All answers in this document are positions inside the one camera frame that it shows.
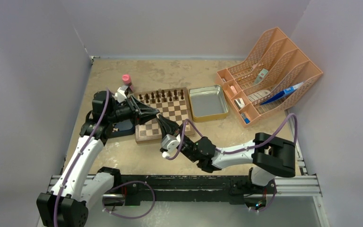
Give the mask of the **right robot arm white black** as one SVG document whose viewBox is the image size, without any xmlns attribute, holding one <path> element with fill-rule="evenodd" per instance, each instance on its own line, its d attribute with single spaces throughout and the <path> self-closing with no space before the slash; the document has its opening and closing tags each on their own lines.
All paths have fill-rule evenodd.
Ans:
<svg viewBox="0 0 363 227">
<path fill-rule="evenodd" d="M 187 125 L 196 129 L 190 120 L 181 125 L 162 115 L 156 120 L 162 133 L 161 153 L 166 160 L 174 160 L 183 154 L 188 160 L 206 173 L 220 171 L 230 166 L 254 164 L 246 180 L 251 192 L 259 192 L 275 177 L 295 177 L 295 147 L 297 128 L 294 129 L 292 141 L 277 137 L 288 120 L 293 119 L 294 126 L 298 121 L 295 114 L 290 113 L 273 134 L 259 132 L 254 139 L 231 147 L 218 148 L 211 140 L 201 135 L 193 142 L 185 134 Z"/>
</svg>

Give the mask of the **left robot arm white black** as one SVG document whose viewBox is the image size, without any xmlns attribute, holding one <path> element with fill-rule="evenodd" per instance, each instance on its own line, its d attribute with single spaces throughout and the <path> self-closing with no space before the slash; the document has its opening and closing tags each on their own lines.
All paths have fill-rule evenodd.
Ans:
<svg viewBox="0 0 363 227">
<path fill-rule="evenodd" d="M 36 201 L 45 227 L 83 227 L 89 210 L 105 192 L 117 193 L 122 180 L 118 169 L 103 167 L 90 183 L 89 171 L 109 139 L 113 126 L 124 120 L 142 125 L 159 114 L 134 96 L 117 103 L 109 90 L 94 94 L 92 110 L 86 115 L 76 149 L 57 183 Z"/>
</svg>

